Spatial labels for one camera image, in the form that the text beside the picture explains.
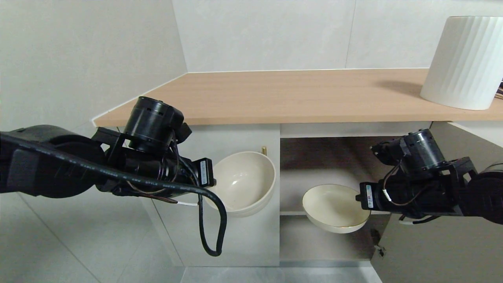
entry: wooden countertop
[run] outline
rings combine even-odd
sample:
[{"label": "wooden countertop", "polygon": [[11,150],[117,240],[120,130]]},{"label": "wooden countertop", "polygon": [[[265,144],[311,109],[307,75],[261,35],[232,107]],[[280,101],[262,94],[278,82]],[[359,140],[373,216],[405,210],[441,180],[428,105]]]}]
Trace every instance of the wooden countertop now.
[{"label": "wooden countertop", "polygon": [[[419,97],[428,69],[346,69],[186,74],[145,96],[181,110],[189,125],[503,120]],[[136,100],[95,119],[125,126]]]}]

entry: bowl rim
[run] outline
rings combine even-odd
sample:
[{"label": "bowl rim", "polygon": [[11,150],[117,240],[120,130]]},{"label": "bowl rim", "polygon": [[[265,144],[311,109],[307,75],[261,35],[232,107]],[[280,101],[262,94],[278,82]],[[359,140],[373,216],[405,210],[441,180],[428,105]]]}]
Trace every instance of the bowl rim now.
[{"label": "bowl rim", "polygon": [[[254,202],[254,203],[252,203],[252,204],[250,204],[250,205],[248,205],[248,206],[245,206],[245,207],[243,207],[243,208],[240,208],[240,209],[233,209],[233,210],[230,210],[230,209],[225,208],[225,209],[226,209],[226,211],[227,211],[228,213],[229,213],[229,212],[231,212],[231,213],[232,213],[232,212],[241,212],[241,211],[243,211],[243,210],[247,210],[247,209],[252,208],[252,207],[253,207],[253,206],[255,206],[257,203],[261,202],[264,198],[266,198],[266,197],[267,197],[270,193],[272,193],[273,188],[274,188],[274,185],[276,184],[276,166],[274,166],[273,161],[272,161],[272,160],[271,160],[271,159],[270,159],[267,155],[264,155],[264,154],[262,154],[262,153],[260,153],[260,152],[253,152],[253,151],[237,152],[237,153],[231,154],[231,155],[229,155],[229,156],[225,157],[224,159],[220,160],[217,164],[215,164],[215,166],[214,166],[214,167],[216,167],[216,166],[217,166],[220,162],[222,162],[222,161],[224,161],[224,160],[226,160],[226,159],[228,159],[228,158],[231,158],[231,157],[233,157],[233,156],[235,156],[235,155],[240,155],[240,154],[250,154],[250,153],[252,153],[252,154],[258,154],[258,155],[260,155],[260,156],[263,156],[263,157],[265,157],[265,158],[266,158],[266,159],[267,159],[267,160],[271,163],[271,165],[273,166],[273,173],[274,173],[274,177],[273,177],[272,184],[271,184],[271,186],[269,187],[269,189],[267,190],[267,192],[266,192],[266,193],[265,193],[265,194],[264,194],[264,195],[263,195],[263,196],[262,196],[259,200],[257,200],[256,202]],[[209,204],[212,208],[215,208],[215,209],[216,209],[215,204],[214,204],[213,202],[210,202],[210,201],[208,200],[208,198],[206,198],[205,200],[206,200],[206,202],[207,202],[207,203],[208,203],[208,204]]]},{"label": "bowl rim", "polygon": [[327,223],[325,223],[325,222],[323,222],[323,221],[318,220],[316,217],[313,217],[311,214],[309,214],[309,212],[306,210],[306,207],[304,206],[304,197],[306,196],[306,194],[307,194],[310,190],[312,190],[312,189],[314,189],[314,188],[317,188],[317,187],[320,187],[320,186],[325,186],[325,185],[335,185],[335,186],[340,186],[340,187],[344,187],[344,188],[350,189],[350,190],[352,190],[352,191],[355,191],[355,190],[354,190],[353,188],[351,188],[351,187],[344,186],[344,185],[339,185],[339,184],[321,184],[321,185],[317,185],[317,186],[314,186],[314,187],[310,188],[309,190],[307,190],[307,191],[306,191],[306,192],[302,195],[302,208],[303,208],[303,209],[304,209],[304,211],[305,211],[305,212],[309,215],[309,217],[313,218],[314,220],[316,220],[316,221],[318,221],[318,222],[320,222],[320,223],[322,223],[322,224],[324,224],[324,225],[327,225],[327,226],[330,226],[330,227],[334,227],[334,228],[341,228],[341,229],[357,227],[357,226],[359,226],[359,225],[361,225],[361,224],[363,224],[363,223],[365,223],[365,222],[367,222],[367,221],[369,220],[370,214],[372,213],[370,210],[368,211],[368,212],[369,212],[369,215],[367,216],[367,218],[366,218],[364,221],[362,221],[362,222],[360,222],[360,223],[358,223],[358,224],[356,224],[356,225],[352,225],[352,226],[335,226],[335,225],[327,224]]}]

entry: gray floor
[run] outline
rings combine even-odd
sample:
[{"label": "gray floor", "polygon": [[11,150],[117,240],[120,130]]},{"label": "gray floor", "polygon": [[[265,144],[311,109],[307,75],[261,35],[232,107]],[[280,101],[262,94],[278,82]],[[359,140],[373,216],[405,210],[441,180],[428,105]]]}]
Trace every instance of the gray floor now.
[{"label": "gray floor", "polygon": [[181,283],[382,283],[372,267],[188,267]]}]

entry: cream ceramic bowl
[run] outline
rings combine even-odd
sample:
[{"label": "cream ceramic bowl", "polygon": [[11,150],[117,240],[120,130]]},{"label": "cream ceramic bowl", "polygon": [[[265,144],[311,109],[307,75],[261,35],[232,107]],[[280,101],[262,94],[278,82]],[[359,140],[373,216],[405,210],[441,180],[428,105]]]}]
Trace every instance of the cream ceramic bowl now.
[{"label": "cream ceramic bowl", "polygon": [[351,233],[361,228],[370,216],[355,200],[357,191],[341,185],[320,185],[302,198],[307,217],[316,226],[333,233]]},{"label": "cream ceramic bowl", "polygon": [[[213,191],[223,202],[229,217],[247,217],[259,212],[271,200],[276,168],[265,155],[240,152],[213,167],[217,184]],[[215,204],[205,198],[216,209]]]}]

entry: cabinet door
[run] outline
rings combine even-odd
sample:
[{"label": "cabinet door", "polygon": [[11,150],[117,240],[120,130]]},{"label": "cabinet door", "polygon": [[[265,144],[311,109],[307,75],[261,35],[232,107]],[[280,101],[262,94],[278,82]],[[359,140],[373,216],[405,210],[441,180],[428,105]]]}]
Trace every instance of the cabinet door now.
[{"label": "cabinet door", "polygon": [[[223,251],[218,257],[206,254],[199,237],[198,209],[154,201],[176,251],[185,266],[278,266],[279,265],[279,125],[192,126],[192,135],[179,146],[180,154],[192,160],[223,158],[242,151],[267,154],[277,169],[274,195],[265,208],[245,218],[228,218]],[[177,198],[197,202],[197,195]],[[209,246],[215,249],[220,217],[204,202],[204,226]]]},{"label": "cabinet door", "polygon": [[[469,156],[477,171],[503,160],[503,148],[455,123],[435,122],[432,133],[446,159]],[[372,265],[384,283],[501,282],[503,225],[483,218],[440,217],[401,225],[393,215]]]}]

